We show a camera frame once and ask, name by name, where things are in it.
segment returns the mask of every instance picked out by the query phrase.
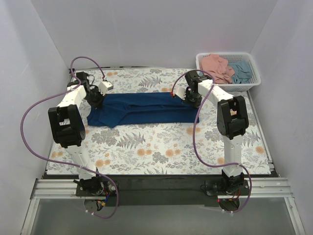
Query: folded cloth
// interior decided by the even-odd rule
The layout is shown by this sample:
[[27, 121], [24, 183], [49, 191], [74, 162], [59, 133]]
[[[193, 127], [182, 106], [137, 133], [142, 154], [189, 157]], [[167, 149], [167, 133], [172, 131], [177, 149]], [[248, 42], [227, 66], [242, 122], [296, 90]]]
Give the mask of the folded cloth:
[[198, 109], [172, 98], [170, 93], [107, 94], [101, 109], [91, 108], [89, 126], [144, 123], [193, 123]]
[[228, 65], [231, 66], [235, 71], [235, 74], [231, 77], [232, 83], [249, 83], [249, 80], [252, 77], [252, 72], [249, 64], [246, 61], [232, 62]]
[[209, 54], [200, 61], [200, 68], [214, 75], [215, 83], [228, 84], [235, 71], [227, 64], [228, 61], [219, 55]]

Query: gray wall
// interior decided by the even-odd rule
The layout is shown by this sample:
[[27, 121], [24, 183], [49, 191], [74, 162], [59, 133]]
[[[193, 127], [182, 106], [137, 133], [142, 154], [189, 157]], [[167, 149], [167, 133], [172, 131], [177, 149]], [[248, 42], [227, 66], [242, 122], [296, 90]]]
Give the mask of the gray wall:
[[[67, 66], [194, 68], [197, 53], [250, 52], [277, 0], [31, 0]], [[76, 68], [90, 68], [87, 60]]]
[[[0, 0], [0, 234], [19, 235], [36, 177], [45, 162], [22, 143], [19, 125], [35, 101], [65, 89], [67, 67], [29, 0]], [[52, 137], [44, 103], [30, 113], [30, 145], [48, 156]]]
[[262, 83], [251, 91], [275, 167], [288, 177], [313, 234], [313, 1], [279, 0], [252, 55]]

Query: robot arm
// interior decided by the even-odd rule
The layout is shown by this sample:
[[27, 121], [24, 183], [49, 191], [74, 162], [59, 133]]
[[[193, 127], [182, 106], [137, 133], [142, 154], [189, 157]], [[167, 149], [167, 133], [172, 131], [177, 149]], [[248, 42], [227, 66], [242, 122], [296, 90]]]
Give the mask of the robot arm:
[[[212, 87], [209, 76], [199, 76], [193, 70], [186, 74], [187, 89], [178, 87], [174, 94], [184, 103], [198, 108], [202, 101], [202, 95], [206, 96]], [[224, 140], [224, 162], [241, 163], [241, 145], [243, 135], [249, 122], [246, 111], [246, 102], [242, 96], [233, 96], [218, 86], [214, 86], [208, 99], [217, 107], [217, 127]], [[232, 186], [236, 182], [243, 182], [242, 168], [238, 165], [224, 166], [222, 175]]]
[[[113, 85], [108, 81], [102, 81], [99, 86], [90, 86], [87, 73], [79, 72], [76, 76], [82, 84], [74, 89], [78, 81], [69, 83], [67, 90], [74, 90], [67, 93], [57, 107], [50, 108], [48, 111], [51, 131], [54, 141], [65, 148], [74, 163], [96, 171], [84, 145], [86, 133], [78, 108], [83, 99], [86, 99], [92, 107], [101, 108], [107, 91], [111, 90]], [[95, 193], [101, 188], [99, 186], [101, 182], [96, 179], [94, 173], [80, 168], [78, 174], [80, 186], [84, 190]]]

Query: floral tablecloth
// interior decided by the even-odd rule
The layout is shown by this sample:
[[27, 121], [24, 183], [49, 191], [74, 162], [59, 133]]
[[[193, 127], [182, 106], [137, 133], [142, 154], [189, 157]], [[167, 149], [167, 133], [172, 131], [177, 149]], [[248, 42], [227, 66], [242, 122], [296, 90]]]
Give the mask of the floral tablecloth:
[[[106, 70], [114, 84], [109, 93], [169, 92], [174, 81], [188, 69], [122, 69]], [[98, 70], [87, 70], [101, 80]], [[178, 85], [186, 86], [181, 79]], [[234, 92], [246, 99], [249, 127], [242, 145], [242, 163], [251, 174], [270, 174], [268, 156], [246, 92]], [[202, 165], [192, 147], [192, 123], [122, 125], [113, 129], [87, 124], [90, 106], [80, 106], [86, 128], [85, 144], [89, 156], [103, 174], [220, 174], [220, 168]], [[212, 165], [224, 163], [224, 143], [216, 126], [217, 109], [206, 101], [196, 128], [198, 152]], [[59, 144], [54, 144], [51, 159], [72, 162]], [[47, 174], [77, 174], [76, 168], [48, 163]]]

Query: white plastic basket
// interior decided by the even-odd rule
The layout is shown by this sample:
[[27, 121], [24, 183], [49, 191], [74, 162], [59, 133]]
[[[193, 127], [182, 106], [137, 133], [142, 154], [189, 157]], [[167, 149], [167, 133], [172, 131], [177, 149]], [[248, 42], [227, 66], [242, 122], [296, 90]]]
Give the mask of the white plastic basket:
[[[200, 61], [202, 58], [208, 56], [211, 53], [200, 53], [196, 56], [196, 65], [197, 69], [200, 69]], [[244, 52], [215, 52], [212, 54], [217, 54], [220, 57], [228, 60], [228, 62], [238, 62], [238, 61], [246, 61], [252, 72], [252, 77], [249, 80], [248, 84], [219, 84], [224, 91], [227, 92], [245, 92], [249, 90], [253, 86], [257, 86], [261, 83], [260, 74], [256, 68], [255, 62], [252, 56], [249, 53]]]

